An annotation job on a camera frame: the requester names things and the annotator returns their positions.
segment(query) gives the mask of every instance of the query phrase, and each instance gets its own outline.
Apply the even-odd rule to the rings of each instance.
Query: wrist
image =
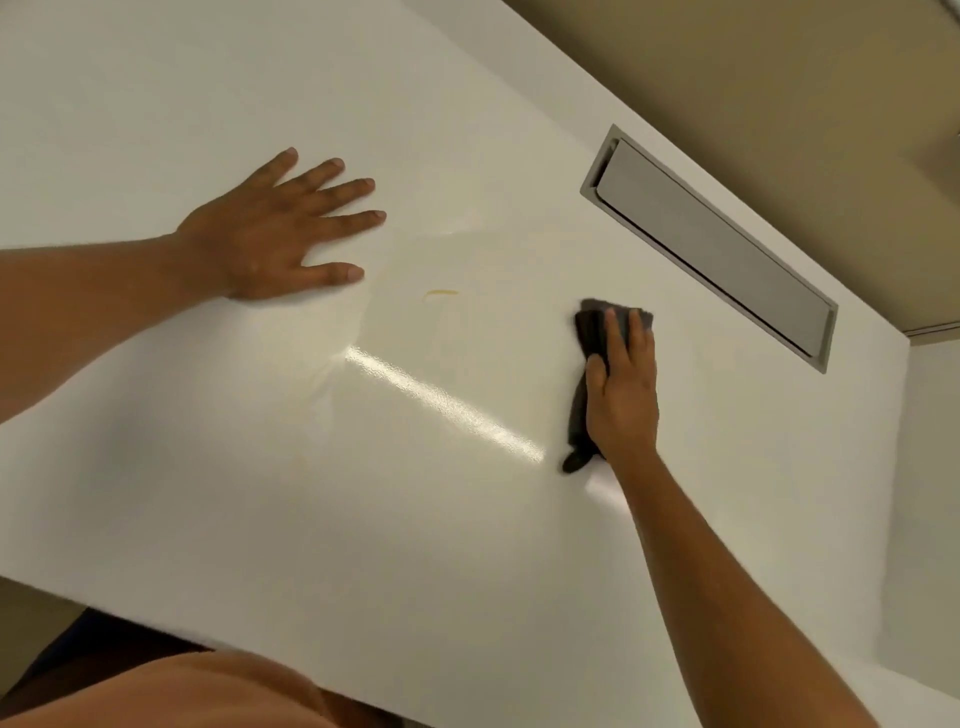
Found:
[[[654,445],[639,445],[612,452],[607,462],[621,483],[625,479],[644,478],[663,465]]]
[[[197,295],[204,299],[230,295],[228,272],[209,246],[180,231],[166,235],[161,240],[172,252],[182,281]]]

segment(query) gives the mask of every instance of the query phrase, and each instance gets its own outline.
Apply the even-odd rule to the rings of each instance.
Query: yellow stain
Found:
[[[423,300],[426,301],[431,296],[459,296],[460,291],[450,290],[448,288],[435,288],[423,294]]]

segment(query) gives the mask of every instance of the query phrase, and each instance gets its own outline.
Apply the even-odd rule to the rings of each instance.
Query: forearm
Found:
[[[687,689],[707,728],[876,723],[756,585],[655,455],[612,462]]]
[[[0,423],[224,286],[203,249],[176,234],[0,252]]]

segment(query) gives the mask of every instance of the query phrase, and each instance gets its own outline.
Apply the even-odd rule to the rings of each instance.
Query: vent cover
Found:
[[[821,372],[837,305],[611,128],[581,192]]]

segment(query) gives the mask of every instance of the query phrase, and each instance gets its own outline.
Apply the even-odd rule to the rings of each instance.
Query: right hand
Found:
[[[382,210],[329,214],[373,192],[373,180],[324,187],[344,171],[341,159],[329,159],[279,183],[296,164],[295,149],[281,152],[227,194],[195,209],[177,229],[177,237],[197,246],[216,268],[225,295],[269,299],[364,276],[349,263],[302,263],[317,243],[383,223]]]
[[[633,455],[656,455],[657,357],[654,332],[630,312],[630,348],[612,308],[605,313],[610,373],[599,354],[587,360],[587,432],[612,464]]]

